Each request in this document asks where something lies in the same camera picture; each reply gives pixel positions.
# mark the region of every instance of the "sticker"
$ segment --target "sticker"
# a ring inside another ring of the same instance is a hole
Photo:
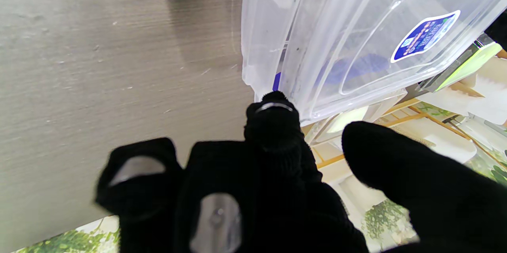
[[[422,20],[398,44],[391,63],[416,54],[422,54],[444,37],[458,19],[461,11]]]

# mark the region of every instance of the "transparent plastic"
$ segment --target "transparent plastic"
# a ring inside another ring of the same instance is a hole
[[[243,79],[257,97],[280,89],[306,125],[443,71],[506,7],[507,0],[243,0]],[[453,13],[423,53],[393,62],[419,24]]]
[[[405,89],[399,89],[398,91],[389,93],[386,96],[376,98],[365,105],[358,105],[356,109],[368,107],[362,120],[366,122],[374,122],[383,116],[391,107],[396,105],[396,103],[406,96],[406,94],[407,91]],[[337,141],[335,138],[341,136],[342,131],[330,132],[333,126],[333,121],[340,118],[341,115],[342,114],[340,113],[335,116],[330,116],[325,120],[315,123],[305,136],[306,143],[310,146],[315,146],[329,142],[331,145],[341,150],[341,140]]]

